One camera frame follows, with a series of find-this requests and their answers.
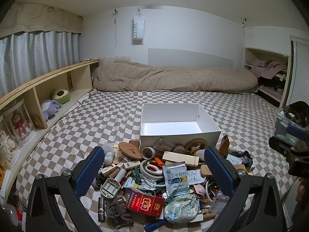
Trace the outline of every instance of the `hand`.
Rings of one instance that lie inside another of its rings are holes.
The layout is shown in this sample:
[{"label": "hand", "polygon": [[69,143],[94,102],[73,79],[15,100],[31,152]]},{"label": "hand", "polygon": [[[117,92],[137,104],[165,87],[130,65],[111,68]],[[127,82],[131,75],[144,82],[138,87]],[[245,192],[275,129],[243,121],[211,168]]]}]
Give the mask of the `hand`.
[{"label": "hand", "polygon": [[306,189],[304,187],[304,185],[302,184],[302,180],[303,178],[299,178],[298,181],[300,181],[299,185],[298,185],[298,188],[297,188],[297,195],[296,195],[296,198],[295,198],[295,201],[299,202],[302,200],[305,192],[306,192]]}]

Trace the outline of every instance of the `white storage box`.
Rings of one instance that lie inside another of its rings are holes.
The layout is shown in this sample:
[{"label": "white storage box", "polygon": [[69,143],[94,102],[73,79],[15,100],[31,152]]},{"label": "white storage box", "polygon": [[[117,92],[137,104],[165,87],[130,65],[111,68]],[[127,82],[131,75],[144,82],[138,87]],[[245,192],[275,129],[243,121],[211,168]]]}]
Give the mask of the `white storage box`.
[{"label": "white storage box", "polygon": [[185,145],[201,138],[215,147],[221,130],[197,103],[143,104],[140,149],[152,147],[162,137],[173,144]]}]

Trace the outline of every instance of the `sliding closet door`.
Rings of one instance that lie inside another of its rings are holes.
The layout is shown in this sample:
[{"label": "sliding closet door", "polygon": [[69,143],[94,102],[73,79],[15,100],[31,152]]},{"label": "sliding closet door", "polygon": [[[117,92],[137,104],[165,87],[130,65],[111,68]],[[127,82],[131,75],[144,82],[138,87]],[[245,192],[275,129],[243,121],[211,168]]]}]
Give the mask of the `sliding closet door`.
[{"label": "sliding closet door", "polygon": [[287,105],[296,101],[309,104],[309,42],[291,38],[294,43],[294,61]]}]

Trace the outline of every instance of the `green plush toy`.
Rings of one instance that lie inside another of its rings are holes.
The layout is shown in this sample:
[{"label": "green plush toy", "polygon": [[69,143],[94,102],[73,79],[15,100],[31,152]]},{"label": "green plush toy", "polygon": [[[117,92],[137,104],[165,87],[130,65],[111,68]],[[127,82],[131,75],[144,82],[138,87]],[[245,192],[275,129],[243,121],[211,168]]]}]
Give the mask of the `green plush toy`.
[{"label": "green plush toy", "polygon": [[71,94],[68,90],[58,89],[53,92],[52,99],[60,104],[64,104],[71,99]]}]

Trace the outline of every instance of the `white wall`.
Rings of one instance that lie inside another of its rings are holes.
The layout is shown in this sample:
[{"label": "white wall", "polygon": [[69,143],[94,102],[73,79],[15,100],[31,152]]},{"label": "white wall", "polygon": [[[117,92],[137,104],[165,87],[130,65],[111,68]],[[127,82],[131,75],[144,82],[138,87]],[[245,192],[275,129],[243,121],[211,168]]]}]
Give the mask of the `white wall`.
[{"label": "white wall", "polygon": [[[145,38],[142,45],[132,44],[134,15],[140,8],[145,16]],[[114,10],[84,17],[80,36],[80,58],[131,56],[133,62],[147,64],[148,49],[178,49],[217,55],[233,60],[242,67],[244,33],[240,24],[193,9],[156,6],[118,9],[115,47]]]},{"label": "white wall", "polygon": [[290,55],[290,35],[309,39],[309,32],[274,26],[245,28],[245,47]]}]

